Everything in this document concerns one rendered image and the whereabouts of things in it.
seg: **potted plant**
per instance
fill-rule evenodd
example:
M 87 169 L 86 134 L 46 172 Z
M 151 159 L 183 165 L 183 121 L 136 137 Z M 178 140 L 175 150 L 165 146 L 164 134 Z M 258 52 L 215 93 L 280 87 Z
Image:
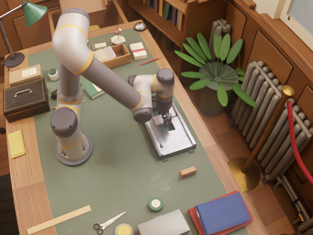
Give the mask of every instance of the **potted plant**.
M 232 91 L 247 104 L 256 107 L 254 100 L 241 90 L 241 84 L 238 83 L 238 81 L 244 80 L 245 73 L 240 68 L 234 70 L 229 66 L 237 57 L 243 40 L 239 39 L 230 49 L 230 35 L 226 34 L 222 38 L 215 33 L 213 45 L 218 60 L 212 62 L 211 51 L 204 36 L 198 33 L 197 38 L 200 46 L 193 38 L 186 38 L 190 46 L 183 43 L 184 48 L 192 57 L 177 50 L 175 53 L 187 62 L 200 67 L 199 72 L 182 72 L 181 75 L 200 79 L 194 82 L 190 89 L 201 89 L 199 91 L 201 112 L 210 117 L 221 114 Z

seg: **green tape roll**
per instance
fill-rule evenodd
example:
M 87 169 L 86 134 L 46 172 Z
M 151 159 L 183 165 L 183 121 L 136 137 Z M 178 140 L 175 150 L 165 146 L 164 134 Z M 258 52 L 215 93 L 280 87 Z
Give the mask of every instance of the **green tape roll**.
M 149 200 L 148 206 L 153 211 L 159 211 L 163 208 L 163 200 L 159 197 L 153 197 Z

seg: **plant pot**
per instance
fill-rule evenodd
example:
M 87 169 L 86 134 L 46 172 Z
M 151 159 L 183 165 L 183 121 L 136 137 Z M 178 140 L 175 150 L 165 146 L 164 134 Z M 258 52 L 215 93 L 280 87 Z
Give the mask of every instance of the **plant pot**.
M 212 64 L 213 64 L 214 71 L 217 71 L 217 62 L 212 62 Z M 226 68 L 223 73 L 223 76 L 234 72 L 234 69 L 232 67 L 225 65 L 225 64 L 222 64 L 222 71 L 225 66 Z M 208 74 L 203 68 L 200 68 L 199 72 L 203 74 Z M 238 75 L 234 75 L 234 76 L 229 77 L 228 79 L 237 78 L 237 77 Z M 231 83 L 238 83 L 238 79 L 227 80 L 227 81 Z M 224 84 L 222 85 L 225 88 L 227 96 L 229 98 L 233 91 L 232 87 L 228 85 L 224 85 Z M 199 109 L 206 116 L 216 117 L 220 115 L 224 110 L 224 106 L 220 104 L 218 97 L 217 97 L 218 87 L 219 87 L 219 84 L 217 82 L 211 81 L 209 85 L 199 90 Z

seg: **wooden tray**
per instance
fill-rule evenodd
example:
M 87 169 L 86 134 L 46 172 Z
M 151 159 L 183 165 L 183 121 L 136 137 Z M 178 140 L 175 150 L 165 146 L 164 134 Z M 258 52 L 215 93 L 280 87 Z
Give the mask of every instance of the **wooden tray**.
M 102 62 L 102 64 L 107 66 L 109 69 L 129 64 L 131 62 L 131 54 L 124 44 L 112 46 L 112 49 L 116 54 L 116 58 Z

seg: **desk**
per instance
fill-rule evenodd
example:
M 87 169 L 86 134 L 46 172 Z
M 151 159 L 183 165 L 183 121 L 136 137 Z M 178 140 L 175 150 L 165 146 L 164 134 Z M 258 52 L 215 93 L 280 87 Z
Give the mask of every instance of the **desk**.
M 123 30 L 131 29 L 135 23 L 136 22 L 126 23 L 123 25 L 119 25 L 119 27 Z M 90 41 L 92 41 L 93 37 L 113 33 L 114 31 L 116 31 L 115 26 L 92 31 L 89 33 Z M 158 66 L 158 68 L 171 69 L 160 49 L 157 47 L 157 44 L 153 40 L 151 34 L 146 30 L 144 32 L 140 32 L 139 35 L 150 52 L 149 56 L 152 56 L 153 58 L 161 57 L 161 59 L 154 62 Z M 44 56 L 45 51 L 51 48 L 51 43 L 47 43 L 44 45 L 23 50 L 22 53 L 26 57 L 25 61 L 20 66 L 13 69 L 17 70 L 27 67 L 28 60 L 30 58 L 31 60 L 34 59 L 32 58 L 33 54 L 37 53 L 37 55 Z M 58 63 L 58 61 L 55 61 L 55 58 L 53 58 L 52 56 L 51 58 L 49 58 L 49 60 L 51 61 L 51 65 Z M 9 87 L 7 71 L 5 73 L 5 87 Z M 85 164 L 78 167 L 68 167 L 62 165 L 61 163 L 57 162 L 55 157 L 48 159 L 46 158 L 49 155 L 49 149 L 51 147 L 52 149 L 54 149 L 56 140 L 52 134 L 52 131 L 49 129 L 49 119 L 46 121 L 46 124 L 44 126 L 40 126 L 40 124 L 38 123 L 44 123 L 42 122 L 42 119 L 47 116 L 51 116 L 52 112 L 26 118 L 13 123 L 7 122 L 6 128 L 8 134 L 13 131 L 22 129 L 25 148 L 27 151 L 27 153 L 21 157 L 9 159 L 12 190 L 20 234 L 26 235 L 27 228 L 90 204 L 92 208 L 91 212 L 59 224 L 55 227 L 48 228 L 44 231 L 39 232 L 38 234 L 55 235 L 57 234 L 57 232 L 58 235 L 70 234 L 72 232 L 72 234 L 75 235 L 93 234 L 95 233 L 95 231 L 92 228 L 92 224 L 102 223 L 107 219 L 114 217 L 116 214 L 124 211 L 120 211 L 122 208 L 127 211 L 126 215 L 124 215 L 114 224 L 107 227 L 105 232 L 107 234 L 113 234 L 115 226 L 123 222 L 130 223 L 136 231 L 136 225 L 138 223 L 152 219 L 153 217 L 160 214 L 173 211 L 177 208 L 181 208 L 182 213 L 184 214 L 185 219 L 191 229 L 191 232 L 189 234 L 195 235 L 196 231 L 187 214 L 187 209 L 195 206 L 198 203 L 212 200 L 218 196 L 240 188 L 236 183 L 234 177 L 232 176 L 231 171 L 225 161 L 225 158 L 220 152 L 210 131 L 206 128 L 205 124 L 200 118 L 200 115 L 198 114 L 198 111 L 193 106 L 191 100 L 189 99 L 177 77 L 175 81 L 174 95 L 176 105 L 180 106 L 180 111 L 184 113 L 183 117 L 187 122 L 187 126 L 189 127 L 191 133 L 194 135 L 194 138 L 198 144 L 196 152 L 201 154 L 202 156 L 203 154 L 205 156 L 208 156 L 208 159 L 206 157 L 205 159 L 201 159 L 201 161 L 203 161 L 203 165 L 199 165 L 199 171 L 195 176 L 183 180 L 179 178 L 179 170 L 187 168 L 189 166 L 193 166 L 193 163 L 198 162 L 198 159 L 192 159 L 192 154 L 189 155 L 188 153 L 185 153 L 179 156 L 172 157 L 168 162 L 165 163 L 163 163 L 162 161 L 158 161 L 158 159 L 156 158 L 156 154 L 152 151 L 152 146 L 149 143 L 149 140 L 147 140 L 144 126 L 131 120 L 131 112 L 127 110 L 127 112 L 125 113 L 124 107 L 119 107 L 119 110 L 117 112 L 121 113 L 117 114 L 128 116 L 127 119 L 123 120 L 127 120 L 127 122 L 132 123 L 132 125 L 123 126 L 123 123 L 119 122 L 122 120 L 121 118 L 119 118 L 119 115 L 116 118 L 117 123 L 107 123 L 107 125 L 109 126 L 109 129 L 107 128 L 107 130 L 111 131 L 110 134 L 112 134 L 111 137 L 108 137 L 106 140 L 104 140 L 106 142 L 107 151 L 102 153 L 97 152 L 96 147 L 101 147 L 101 142 L 99 142 L 99 138 L 103 138 L 103 136 L 93 137 L 95 148 L 93 156 Z M 92 110 L 89 110 L 89 107 L 91 106 L 88 106 L 86 104 L 88 104 L 89 102 L 98 102 L 99 100 L 100 97 L 93 101 L 87 100 L 83 104 L 81 124 L 82 130 L 85 131 L 87 134 L 92 129 L 94 129 L 94 131 L 97 131 L 98 126 L 96 126 L 95 123 L 88 123 L 87 121 L 85 122 L 85 124 L 83 124 L 83 116 L 85 115 L 87 117 L 88 114 L 92 113 Z M 107 104 L 110 103 L 111 105 L 119 105 L 114 104 L 113 99 Z M 117 129 L 119 128 L 119 125 L 123 126 L 122 130 Z M 42 134 L 42 132 L 40 132 L 42 131 L 40 130 L 41 128 L 46 128 L 49 131 Z M 92 180 L 97 177 L 97 171 L 111 170 L 112 176 L 117 177 L 116 175 L 114 175 L 115 169 L 117 170 L 121 167 L 123 167 L 123 169 L 126 169 L 128 164 L 131 165 L 130 161 L 132 159 L 127 158 L 127 152 L 132 153 L 132 157 L 141 154 L 141 152 L 138 151 L 139 148 L 137 148 L 137 146 L 127 145 L 127 141 L 124 142 L 124 146 L 115 146 L 116 149 L 110 149 L 109 144 L 114 147 L 114 142 L 110 143 L 111 139 L 116 138 L 116 136 L 114 135 L 117 135 L 117 137 L 121 137 L 122 139 L 134 138 L 134 136 L 132 136 L 132 132 L 128 132 L 128 129 L 132 131 L 135 131 L 136 129 L 138 131 L 137 133 L 139 133 L 139 135 L 137 135 L 135 138 L 141 141 L 140 143 L 144 146 L 145 151 L 148 152 L 148 154 L 142 156 L 142 165 L 138 165 L 137 167 L 134 166 L 134 169 L 131 169 L 128 172 L 128 174 L 140 173 L 142 174 L 142 177 L 137 176 L 136 179 L 139 180 L 138 182 L 129 182 L 128 178 L 124 176 L 121 179 L 102 179 L 102 184 L 93 184 Z M 52 140 L 52 143 L 46 142 L 45 139 Z M 121 153 L 121 156 L 123 158 L 120 159 L 120 161 L 119 159 L 111 157 L 114 156 L 115 152 Z M 95 168 L 94 172 L 87 172 L 88 164 L 95 163 L 98 165 L 102 165 L 103 168 Z M 63 174 L 64 169 L 68 170 L 68 175 Z M 155 183 L 151 179 L 158 174 L 161 174 L 161 179 L 163 181 L 160 181 L 161 185 L 155 186 L 153 188 L 153 185 L 155 185 Z M 207 182 L 204 180 L 201 182 L 197 181 L 197 177 L 201 177 L 203 175 L 210 175 L 207 177 Z M 87 181 L 87 178 L 90 180 L 90 184 L 87 188 L 85 188 L 85 190 L 70 187 L 69 182 L 75 181 L 77 184 L 77 182 Z M 114 182 L 116 180 L 120 180 L 121 184 L 116 185 L 114 192 L 112 192 L 112 190 L 111 192 L 107 192 L 106 188 L 112 188 L 110 182 Z M 202 186 L 206 187 L 203 191 L 204 193 L 197 193 L 197 189 L 201 188 Z M 99 195 L 97 195 L 97 199 L 94 199 L 94 195 L 98 193 L 100 195 L 103 195 L 104 200 L 101 203 L 95 204 L 95 200 L 99 202 Z M 248 230 L 249 234 L 251 235 L 267 234 L 264 227 L 258 221 L 258 215 L 255 213 L 255 211 L 253 211 L 253 208 L 250 206 L 251 202 L 247 198 L 247 194 L 242 195 L 245 202 L 248 204 L 249 209 L 251 210 L 252 215 L 255 218 L 255 221 L 249 224 L 246 228 L 241 228 L 240 230 L 233 232 L 233 234 L 246 235 L 248 234 L 246 230 Z M 148 200 L 153 196 L 160 196 L 164 200 L 164 208 L 160 212 L 149 211 L 147 207 Z

